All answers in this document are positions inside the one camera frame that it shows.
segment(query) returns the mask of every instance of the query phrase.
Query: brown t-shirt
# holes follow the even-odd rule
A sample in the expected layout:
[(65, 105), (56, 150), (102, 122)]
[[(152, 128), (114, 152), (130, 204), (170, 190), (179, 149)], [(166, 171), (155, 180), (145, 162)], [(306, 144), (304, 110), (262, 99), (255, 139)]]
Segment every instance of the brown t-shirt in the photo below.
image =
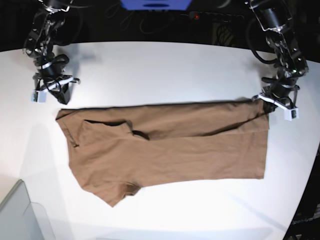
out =
[(78, 183), (111, 206), (146, 186), (264, 176), (260, 100), (63, 109), (57, 122)]

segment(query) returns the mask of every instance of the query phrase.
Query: white tabletop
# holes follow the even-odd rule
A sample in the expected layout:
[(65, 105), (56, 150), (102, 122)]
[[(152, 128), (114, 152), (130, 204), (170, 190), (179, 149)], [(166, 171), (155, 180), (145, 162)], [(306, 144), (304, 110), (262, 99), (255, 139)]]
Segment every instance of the white tabletop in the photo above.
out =
[(0, 53), (0, 174), (22, 178), (57, 240), (280, 240), (297, 209), (320, 141), (320, 65), (298, 81), (300, 119), (277, 109), (264, 179), (198, 180), (141, 189), (114, 208), (82, 190), (68, 167), (61, 108), (251, 98), (271, 77), (249, 50), (184, 43), (99, 42), (61, 48), (81, 79), (70, 103), (30, 101), (36, 71), (21, 50)]

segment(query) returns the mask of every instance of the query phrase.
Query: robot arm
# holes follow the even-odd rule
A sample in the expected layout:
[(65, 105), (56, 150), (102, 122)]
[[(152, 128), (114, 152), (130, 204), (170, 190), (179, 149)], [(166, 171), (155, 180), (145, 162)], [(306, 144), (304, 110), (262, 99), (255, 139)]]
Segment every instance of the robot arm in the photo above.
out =
[(33, 76), (35, 89), (32, 94), (34, 102), (46, 101), (49, 92), (60, 103), (67, 104), (70, 100), (69, 83), (79, 79), (62, 74), (69, 58), (65, 54), (55, 56), (53, 51), (57, 29), (64, 22), (64, 12), (69, 10), (72, 0), (62, 2), (41, 0), (42, 8), (33, 19), (32, 30), (24, 43), (24, 52), (33, 59), (38, 73)]
[[(67, 104), (70, 100), (69, 82), (79, 81), (71, 75), (63, 75), (62, 71), (69, 58), (64, 55), (55, 56), (52, 52), (56, 31), (64, 22), (64, 12), (69, 10), (73, 0), (39, 0), (42, 8), (35, 15), (32, 30), (24, 44), (24, 51), (33, 58), (38, 70), (33, 77), (35, 90), (32, 100), (45, 102), (46, 93), (51, 93), (60, 103)], [(277, 59), (263, 60), (257, 52), (253, 54), (265, 64), (274, 64), (277, 74), (274, 78), (263, 77), (262, 81), (269, 84), (254, 99), (266, 102), (266, 110), (272, 112), (276, 107), (284, 110), (285, 118), (292, 120), (299, 117), (296, 107), (299, 77), (308, 72), (308, 65), (302, 56), (293, 31), (293, 19), (284, 0), (250, 0), (248, 2), (263, 31), (266, 42), (274, 49)], [(249, 32), (254, 22), (248, 25), (246, 37), (250, 43)]]
[[(274, 111), (276, 107), (282, 108), (285, 119), (291, 121), (299, 117), (296, 100), (300, 88), (296, 85), (297, 80), (308, 72), (307, 61), (295, 38), (292, 16), (283, 0), (250, 0), (250, 8), (262, 30), (266, 32), (267, 44), (274, 49), (277, 57), (276, 61), (265, 61), (274, 64), (277, 74), (274, 78), (262, 78), (269, 86), (264, 87), (263, 92), (254, 98), (266, 101), (268, 112)], [(247, 41), (251, 24), (252, 22), (246, 33)], [(289, 98), (290, 92), (294, 92), (293, 100)]]

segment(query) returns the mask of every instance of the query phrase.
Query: blue box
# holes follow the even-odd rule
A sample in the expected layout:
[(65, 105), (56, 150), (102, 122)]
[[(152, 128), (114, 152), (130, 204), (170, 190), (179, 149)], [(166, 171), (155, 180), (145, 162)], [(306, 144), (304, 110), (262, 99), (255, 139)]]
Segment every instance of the blue box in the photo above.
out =
[(192, 0), (121, 0), (127, 10), (186, 10)]

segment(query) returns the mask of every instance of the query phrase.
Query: black cable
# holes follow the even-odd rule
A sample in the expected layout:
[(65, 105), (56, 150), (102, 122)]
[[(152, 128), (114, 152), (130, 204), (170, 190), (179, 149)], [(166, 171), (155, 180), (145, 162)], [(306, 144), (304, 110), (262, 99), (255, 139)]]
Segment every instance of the black cable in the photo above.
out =
[(48, 92), (49, 92), (52, 96), (56, 97), (55, 94), (54, 94), (54, 91), (52, 91), (51, 89), (49, 89), (49, 87), (48, 87), (48, 85), (47, 85), (47, 83), (54, 81), (55, 84), (59, 86), (59, 94), (61, 94), (61, 92), (62, 92), (62, 87), (61, 87), (61, 84), (60, 84), (60, 82), (59, 82), (58, 80), (53, 79), (52, 77), (44, 77), (44, 78), (42, 79), (42, 81), (43, 81), (43, 84), (44, 84), (45, 88), (48, 90)]
[(68, 4), (68, 3), (65, 3), (65, 2), (59, 1), (59, 0), (54, 0), (54, 1), (59, 3), (59, 4), (61, 4), (62, 6), (70, 7), (70, 8), (73, 8), (73, 9), (86, 9), (86, 8), (93, 7), (93, 5), (74, 5), (72, 3)]
[(128, 14), (128, 16), (126, 16), (122, 22), (120, 23), (120, 31), (126, 31), (129, 26), (130, 26), (130, 23), (132, 22), (132, 19), (134, 18), (134, 15), (135, 15), (135, 12), (136, 11), (132, 11)]
[(67, 43), (63, 43), (63, 41), (56, 41), (55, 39), (52, 39), (54, 44), (57, 44), (59, 46), (67, 46), (67, 45), (70, 45), (76, 41), (77, 37), (79, 36), (79, 34), (81, 32), (83, 24), (84, 24), (84, 16), (83, 16), (81, 10), (79, 8), (77, 8), (76, 10), (77, 10), (77, 16), (78, 16), (78, 24), (77, 24), (76, 32), (73, 35), (72, 39)]
[(164, 26), (162, 26), (162, 27), (160, 27), (160, 28), (158, 28), (158, 29), (156, 29), (154, 31), (144, 31), (142, 26), (143, 26), (143, 23), (144, 23), (145, 19), (146, 19), (146, 16), (141, 20), (139, 28), (140, 28), (140, 32), (143, 33), (143, 34), (146, 34), (146, 35), (156, 34), (156, 33), (159, 33), (161, 31), (163, 31), (164, 29), (168, 28), (172, 24), (172, 22), (175, 20), (173, 18), (166, 25), (164, 25)]
[(105, 11), (104, 11), (104, 17), (107, 19), (112, 19), (119, 11), (121, 7), (121, 2), (117, 2), (113, 5), (111, 5), (110, 7), (108, 7)]
[(57, 65), (67, 65), (69, 63), (70, 59), (68, 58), (67, 55), (65, 54), (59, 54), (56, 56), (51, 62), (52, 64), (57, 64)]
[(279, 62), (279, 60), (277, 58), (273, 59), (273, 60), (265, 60), (263, 59), (258, 53), (257, 51), (255, 50), (253, 44), (251, 43), (251, 40), (250, 40), (250, 30), (251, 30), (251, 27), (253, 26), (254, 23), (256, 23), (256, 19), (253, 18), (249, 21), (247, 27), (246, 27), (246, 30), (245, 30), (245, 39), (246, 39), (246, 42), (248, 44), (248, 47), (250, 48), (251, 52), (253, 53), (253, 55), (260, 61), (262, 62), (263, 64), (276, 64)]

